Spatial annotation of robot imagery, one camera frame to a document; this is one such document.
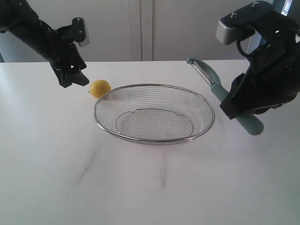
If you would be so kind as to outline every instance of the yellow lemon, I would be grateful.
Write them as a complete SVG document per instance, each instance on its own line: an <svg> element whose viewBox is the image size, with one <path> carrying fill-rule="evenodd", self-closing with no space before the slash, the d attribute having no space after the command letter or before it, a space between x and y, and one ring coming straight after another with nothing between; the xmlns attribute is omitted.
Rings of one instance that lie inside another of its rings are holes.
<svg viewBox="0 0 300 225"><path fill-rule="evenodd" d="M94 81L90 85L90 94L96 98L102 97L104 94L109 92L111 90L111 86L107 81L104 80L98 80Z"/></svg>

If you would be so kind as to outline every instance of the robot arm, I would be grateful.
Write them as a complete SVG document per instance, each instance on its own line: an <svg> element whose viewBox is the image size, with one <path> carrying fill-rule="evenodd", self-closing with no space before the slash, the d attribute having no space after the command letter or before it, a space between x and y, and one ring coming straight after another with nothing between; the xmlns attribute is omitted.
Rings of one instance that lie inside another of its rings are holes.
<svg viewBox="0 0 300 225"><path fill-rule="evenodd" d="M89 83L81 72L86 64L74 44L76 41L83 46L87 41L82 18L73 19L70 26L53 30L39 20L26 0L0 0L0 33L7 31L50 62L62 87Z"/></svg>
<svg viewBox="0 0 300 225"><path fill-rule="evenodd" d="M250 54L240 42L255 33L266 43ZM300 26L291 18L273 11L273 6L256 1L219 20L216 37L223 44L236 41L250 67L232 82L229 95L220 107L230 118L244 112L261 114L292 101L300 91Z"/></svg>

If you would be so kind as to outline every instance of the white wall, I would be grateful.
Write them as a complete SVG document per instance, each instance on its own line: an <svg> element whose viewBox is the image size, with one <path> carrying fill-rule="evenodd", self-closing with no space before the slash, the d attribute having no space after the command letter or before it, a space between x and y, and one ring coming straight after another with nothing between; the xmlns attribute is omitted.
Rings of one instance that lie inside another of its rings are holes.
<svg viewBox="0 0 300 225"><path fill-rule="evenodd" d="M84 17L90 44L79 48L85 61L141 60L139 0L27 0L40 19L52 28ZM0 34L6 62L44 61L12 34Z"/></svg>
<svg viewBox="0 0 300 225"><path fill-rule="evenodd" d="M153 0L153 59L242 59L215 38L218 20L253 0ZM243 43L246 51L248 41Z"/></svg>

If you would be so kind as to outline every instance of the wire mesh basket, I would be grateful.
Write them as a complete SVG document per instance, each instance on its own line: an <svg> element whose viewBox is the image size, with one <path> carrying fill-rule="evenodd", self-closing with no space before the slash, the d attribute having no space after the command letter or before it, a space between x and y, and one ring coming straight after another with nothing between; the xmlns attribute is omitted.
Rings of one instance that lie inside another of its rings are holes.
<svg viewBox="0 0 300 225"><path fill-rule="evenodd" d="M94 107L97 124L126 141L164 145L182 143L206 133L215 113L200 94L162 84L113 89Z"/></svg>

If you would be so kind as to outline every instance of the screw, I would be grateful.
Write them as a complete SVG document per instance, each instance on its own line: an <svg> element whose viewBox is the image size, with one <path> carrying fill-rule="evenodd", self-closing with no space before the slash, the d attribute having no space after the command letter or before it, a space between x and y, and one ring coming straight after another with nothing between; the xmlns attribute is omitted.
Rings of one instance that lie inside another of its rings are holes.
<svg viewBox="0 0 300 225"><path fill-rule="evenodd" d="M259 2L255 1L255 2L253 2L252 7L258 7L258 5L259 5Z"/></svg>
<svg viewBox="0 0 300 225"><path fill-rule="evenodd" d="M236 17L237 17L237 13L236 12L231 13L230 18L236 19Z"/></svg>

